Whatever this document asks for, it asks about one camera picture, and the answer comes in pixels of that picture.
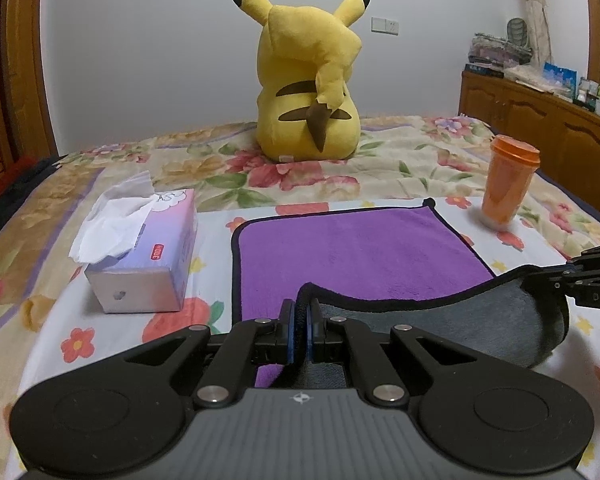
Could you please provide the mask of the purple and grey towel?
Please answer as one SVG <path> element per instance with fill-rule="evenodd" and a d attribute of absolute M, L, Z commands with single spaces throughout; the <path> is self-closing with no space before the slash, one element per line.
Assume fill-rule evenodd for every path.
<path fill-rule="evenodd" d="M 525 288 L 533 266 L 495 275 L 428 198 L 416 207 L 250 220 L 232 235 L 232 321 L 275 318 L 286 299 L 376 333 L 413 325 L 522 367 L 566 338 L 562 295 Z"/>

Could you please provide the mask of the wooden sideboard cabinet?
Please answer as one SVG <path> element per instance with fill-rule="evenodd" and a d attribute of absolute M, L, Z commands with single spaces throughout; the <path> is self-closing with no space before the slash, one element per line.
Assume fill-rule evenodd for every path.
<path fill-rule="evenodd" d="M 600 117 L 522 84 L 462 73 L 458 111 L 533 145 L 540 171 L 600 214 Z"/>

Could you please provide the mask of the white strawberry print cloth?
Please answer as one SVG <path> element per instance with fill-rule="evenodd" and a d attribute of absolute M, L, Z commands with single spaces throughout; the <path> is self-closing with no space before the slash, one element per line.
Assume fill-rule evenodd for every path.
<path fill-rule="evenodd" d="M 564 253 L 548 242 L 523 218 L 506 232 L 494 232 L 478 219 L 475 197 L 439 197 L 434 202 L 442 218 L 460 232 L 468 245 L 500 275 L 518 266 L 550 266 L 564 261 Z M 355 209 L 416 207 L 421 200 L 359 200 L 268 206 L 203 212 L 189 269 L 184 306 L 171 313 L 106 313 L 83 276 L 77 276 L 50 310 L 24 367 L 20 385 L 29 388 L 42 380 L 105 359 L 179 330 L 189 324 L 206 324 L 215 333 L 230 328 L 232 314 L 232 235 L 250 220 L 305 216 L 318 212 Z"/>

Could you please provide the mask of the pink tissue box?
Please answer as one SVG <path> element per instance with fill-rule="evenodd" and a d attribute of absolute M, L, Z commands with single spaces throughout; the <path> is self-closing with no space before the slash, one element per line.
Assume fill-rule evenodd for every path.
<path fill-rule="evenodd" d="M 69 250 L 106 313 L 178 312 L 198 220 L 192 188 L 158 192 L 143 171 L 110 186 Z"/>

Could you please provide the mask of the orange plastic cup with lid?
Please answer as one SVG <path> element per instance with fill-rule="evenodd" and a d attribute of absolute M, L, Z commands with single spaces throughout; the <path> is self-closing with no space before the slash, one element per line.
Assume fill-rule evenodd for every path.
<path fill-rule="evenodd" d="M 494 136 L 481 204 L 481 220 L 491 229 L 506 231 L 524 200 L 540 166 L 540 151 L 505 134 Z"/>

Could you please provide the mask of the blue picture card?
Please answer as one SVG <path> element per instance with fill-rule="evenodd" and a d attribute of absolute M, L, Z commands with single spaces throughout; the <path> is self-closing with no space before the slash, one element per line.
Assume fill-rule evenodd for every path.
<path fill-rule="evenodd" d="M 569 91 L 577 88 L 577 72 L 570 68 L 560 67 L 549 62 L 543 65 L 543 77 L 555 86 L 561 86 Z"/>

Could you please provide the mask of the floral bed quilt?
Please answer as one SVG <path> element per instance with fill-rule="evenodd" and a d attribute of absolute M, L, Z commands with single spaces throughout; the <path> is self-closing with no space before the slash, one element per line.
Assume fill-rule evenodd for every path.
<path fill-rule="evenodd" d="M 341 205 L 376 208 L 434 198 L 495 273 L 524 263 L 549 264 L 600 246 L 600 221 L 543 177 L 530 190 L 506 234 L 468 226 L 470 204 L 486 183 L 488 144 L 483 122 L 467 117 L 366 118 L 358 150 L 345 162 L 276 165 L 254 140 L 253 125 L 230 124 L 102 146 L 55 162 L 0 232 L 0 479 L 19 474 L 7 417 L 27 367 L 64 368 L 96 358 L 114 344 L 88 315 L 64 328 L 67 288 L 83 275 L 69 250 L 96 198 L 119 181 L 148 171 L 155 188 L 193 188 L 198 208 L 221 215 L 229 238 L 255 214 L 315 212 Z"/>

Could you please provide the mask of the stack of books and papers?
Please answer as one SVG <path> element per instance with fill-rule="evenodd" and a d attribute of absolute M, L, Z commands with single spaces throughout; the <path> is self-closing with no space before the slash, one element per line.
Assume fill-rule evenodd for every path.
<path fill-rule="evenodd" d="M 478 32 L 471 38 L 466 72 L 503 79 L 508 68 L 529 64 L 532 49 Z"/>

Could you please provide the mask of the floral curtain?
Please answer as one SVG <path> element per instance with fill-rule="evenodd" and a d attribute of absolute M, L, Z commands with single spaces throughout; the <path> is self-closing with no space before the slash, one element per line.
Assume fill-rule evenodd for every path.
<path fill-rule="evenodd" d="M 546 13 L 546 0 L 524 0 L 527 12 L 527 25 L 532 64 L 542 68 L 545 62 L 552 62 L 552 44 Z"/>

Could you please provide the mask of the green woven fan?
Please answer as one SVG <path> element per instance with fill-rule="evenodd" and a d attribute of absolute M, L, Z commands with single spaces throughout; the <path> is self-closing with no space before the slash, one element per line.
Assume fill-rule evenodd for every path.
<path fill-rule="evenodd" d="M 527 23 L 523 18 L 511 18 L 506 25 L 507 40 L 517 47 L 528 48 L 529 37 Z"/>

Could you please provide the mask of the yellow Pikachu plush toy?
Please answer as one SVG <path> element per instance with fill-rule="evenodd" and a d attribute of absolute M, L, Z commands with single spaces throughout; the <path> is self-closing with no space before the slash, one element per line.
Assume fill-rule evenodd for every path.
<path fill-rule="evenodd" d="M 348 81 L 362 41 L 351 25 L 370 0 L 342 0 L 334 12 L 233 1 L 262 26 L 256 139 L 263 154 L 276 162 L 352 156 L 361 124 Z"/>

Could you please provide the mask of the white wall switch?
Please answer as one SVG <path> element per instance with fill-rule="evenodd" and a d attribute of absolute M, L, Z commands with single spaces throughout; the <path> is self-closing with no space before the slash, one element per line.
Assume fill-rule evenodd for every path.
<path fill-rule="evenodd" d="M 370 20 L 370 30 L 376 32 L 376 34 L 398 36 L 400 25 L 398 21 L 389 20 L 388 18 L 372 18 Z"/>

